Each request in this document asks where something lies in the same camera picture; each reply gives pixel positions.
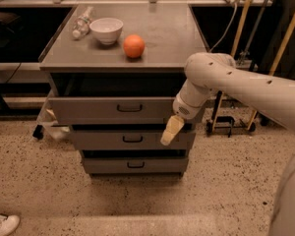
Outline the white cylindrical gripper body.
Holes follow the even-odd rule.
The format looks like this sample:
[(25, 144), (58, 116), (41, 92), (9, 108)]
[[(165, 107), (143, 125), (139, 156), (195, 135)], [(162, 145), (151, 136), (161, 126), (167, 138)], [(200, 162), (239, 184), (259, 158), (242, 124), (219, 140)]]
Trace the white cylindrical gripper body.
[(211, 88), (203, 88), (186, 80), (173, 101), (173, 112), (184, 120), (201, 120), (205, 104), (213, 95)]

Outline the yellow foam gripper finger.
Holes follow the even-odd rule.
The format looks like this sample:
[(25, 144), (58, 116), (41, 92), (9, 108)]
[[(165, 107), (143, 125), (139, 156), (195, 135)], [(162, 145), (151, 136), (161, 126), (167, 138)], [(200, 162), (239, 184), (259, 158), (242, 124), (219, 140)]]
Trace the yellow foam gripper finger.
[(160, 142), (164, 146), (169, 146), (176, 135), (181, 131), (184, 124), (185, 120), (182, 117), (178, 115), (171, 116), (166, 124), (165, 130), (163, 131)]

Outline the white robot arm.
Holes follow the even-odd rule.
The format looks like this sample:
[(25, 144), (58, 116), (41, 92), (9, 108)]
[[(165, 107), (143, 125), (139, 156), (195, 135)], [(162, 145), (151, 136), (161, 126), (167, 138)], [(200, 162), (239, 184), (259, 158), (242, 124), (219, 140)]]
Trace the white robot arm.
[[(169, 145), (214, 91), (254, 108), (295, 133), (295, 81), (239, 70), (232, 56), (199, 52), (185, 64), (186, 81), (173, 102), (161, 143)], [(274, 199), (268, 236), (295, 236), (295, 154), (285, 166)]]

